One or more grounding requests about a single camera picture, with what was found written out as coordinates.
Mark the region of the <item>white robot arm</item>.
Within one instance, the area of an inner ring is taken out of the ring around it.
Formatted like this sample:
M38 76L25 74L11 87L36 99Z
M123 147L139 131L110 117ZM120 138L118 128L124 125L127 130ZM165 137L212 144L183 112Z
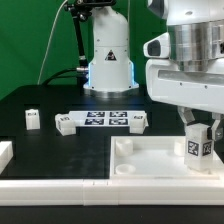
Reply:
M176 105L183 121L192 111L213 114L210 136L222 136L224 122L224 0L148 0L167 31L143 46L150 98Z

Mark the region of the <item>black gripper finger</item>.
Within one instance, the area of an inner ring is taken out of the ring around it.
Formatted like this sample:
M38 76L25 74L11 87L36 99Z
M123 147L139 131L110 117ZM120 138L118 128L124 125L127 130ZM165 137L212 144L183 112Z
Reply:
M185 126L187 126L188 124L190 124L195 120L191 108L179 107L178 113Z
M224 137L224 114L213 113L214 123L207 130L209 140L221 140Z

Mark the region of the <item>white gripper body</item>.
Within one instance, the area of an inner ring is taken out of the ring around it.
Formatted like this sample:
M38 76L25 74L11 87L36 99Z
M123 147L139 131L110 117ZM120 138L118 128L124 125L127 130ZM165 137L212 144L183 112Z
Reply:
M207 72L182 72L170 60L149 59L146 84L154 101L224 114L224 58L210 61Z

